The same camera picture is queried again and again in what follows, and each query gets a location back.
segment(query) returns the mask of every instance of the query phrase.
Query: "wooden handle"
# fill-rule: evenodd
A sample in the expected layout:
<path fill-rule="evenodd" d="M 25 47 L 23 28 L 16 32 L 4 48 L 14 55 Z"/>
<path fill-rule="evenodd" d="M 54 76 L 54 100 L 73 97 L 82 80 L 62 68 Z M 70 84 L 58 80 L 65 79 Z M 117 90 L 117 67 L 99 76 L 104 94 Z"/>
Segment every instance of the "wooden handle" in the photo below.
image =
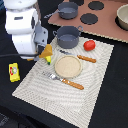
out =
<path fill-rule="evenodd" d="M 78 88 L 78 89 L 80 89 L 80 90 L 83 90 L 83 89 L 84 89 L 84 87 L 83 87 L 82 85 L 77 84 L 77 83 L 74 83 L 74 82 L 71 82 L 71 81 L 66 80 L 66 79 L 63 79 L 62 82 L 65 83 L 65 84 L 68 84 L 68 85 L 70 85 L 70 86 L 73 86 L 73 87 L 75 87 L 75 88 Z"/>
<path fill-rule="evenodd" d="M 90 61 L 90 62 L 92 62 L 92 63 L 96 63 L 96 59 L 88 58 L 88 57 L 81 56 L 81 55 L 77 55 L 77 57 L 78 57 L 79 59 L 82 59 L 82 60 L 86 60 L 86 61 Z"/>

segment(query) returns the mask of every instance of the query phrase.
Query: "pot handle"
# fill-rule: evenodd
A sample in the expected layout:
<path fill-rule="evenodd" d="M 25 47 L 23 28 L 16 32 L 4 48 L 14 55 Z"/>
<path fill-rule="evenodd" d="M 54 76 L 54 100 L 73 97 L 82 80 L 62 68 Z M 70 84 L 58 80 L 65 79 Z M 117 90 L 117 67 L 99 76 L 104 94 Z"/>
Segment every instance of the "pot handle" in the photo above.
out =
<path fill-rule="evenodd" d="M 81 28 L 81 30 L 80 30 L 80 32 L 79 32 L 79 36 L 81 35 L 81 32 L 83 32 L 83 27 L 80 25 L 80 26 L 78 26 L 78 30 L 79 30 L 79 28 Z"/>
<path fill-rule="evenodd" d="M 48 14 L 48 15 L 44 16 L 44 18 L 49 18 L 50 16 L 52 16 L 52 15 L 58 13 L 58 12 L 60 12 L 60 11 L 56 11 L 56 12 L 54 12 L 54 13 Z"/>
<path fill-rule="evenodd" d="M 57 38 L 57 31 L 53 31 L 53 35 Z"/>

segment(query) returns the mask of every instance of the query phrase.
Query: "round plate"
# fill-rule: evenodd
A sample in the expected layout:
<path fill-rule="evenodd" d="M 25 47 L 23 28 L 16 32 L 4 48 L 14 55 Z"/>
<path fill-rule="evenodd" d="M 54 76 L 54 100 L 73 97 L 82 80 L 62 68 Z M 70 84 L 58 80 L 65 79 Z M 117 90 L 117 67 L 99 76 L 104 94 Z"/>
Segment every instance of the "round plate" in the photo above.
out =
<path fill-rule="evenodd" d="M 66 55 L 56 61 L 55 71 L 63 78 L 73 78 L 81 73 L 82 64 L 77 57 Z"/>

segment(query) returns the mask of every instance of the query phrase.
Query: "black tabletop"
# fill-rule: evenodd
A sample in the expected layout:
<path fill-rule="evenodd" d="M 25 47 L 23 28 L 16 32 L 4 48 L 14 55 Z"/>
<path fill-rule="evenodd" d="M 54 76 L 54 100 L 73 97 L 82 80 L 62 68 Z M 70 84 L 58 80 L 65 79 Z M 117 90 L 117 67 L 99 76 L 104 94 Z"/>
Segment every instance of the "black tabletop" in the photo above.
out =
<path fill-rule="evenodd" d="M 59 27 L 48 24 L 43 17 L 57 9 L 62 0 L 39 0 L 42 26 L 52 32 Z M 0 14 L 0 55 L 17 53 L 11 35 L 5 30 L 6 15 Z M 82 33 L 83 37 L 114 45 L 103 83 L 90 120 L 89 128 L 128 128 L 128 44 Z M 10 82 L 9 64 L 18 63 L 20 81 Z M 30 116 L 51 128 L 76 128 L 74 125 L 12 96 L 12 93 L 34 66 L 34 61 L 20 57 L 0 58 L 0 106 Z"/>

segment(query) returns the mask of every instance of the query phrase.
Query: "striped placemat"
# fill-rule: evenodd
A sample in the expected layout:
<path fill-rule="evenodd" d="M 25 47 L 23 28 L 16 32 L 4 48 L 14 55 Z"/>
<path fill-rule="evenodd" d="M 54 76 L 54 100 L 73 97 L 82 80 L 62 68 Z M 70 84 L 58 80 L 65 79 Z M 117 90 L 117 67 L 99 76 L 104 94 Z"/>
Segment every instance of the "striped placemat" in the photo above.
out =
<path fill-rule="evenodd" d="M 83 44 L 88 40 L 80 37 L 77 47 L 63 49 L 97 60 L 96 63 L 80 60 L 83 65 L 81 74 L 76 78 L 69 79 L 83 85 L 84 90 L 73 88 L 61 81 L 50 80 L 43 76 L 43 71 L 56 74 L 54 64 L 60 57 L 64 56 L 56 50 L 62 48 L 57 45 L 57 39 L 54 38 L 51 42 L 53 48 L 51 65 L 47 65 L 45 59 L 40 59 L 12 95 L 79 128 L 87 128 L 113 50 L 112 45 L 95 41 L 96 48 L 87 52 L 84 50 Z"/>

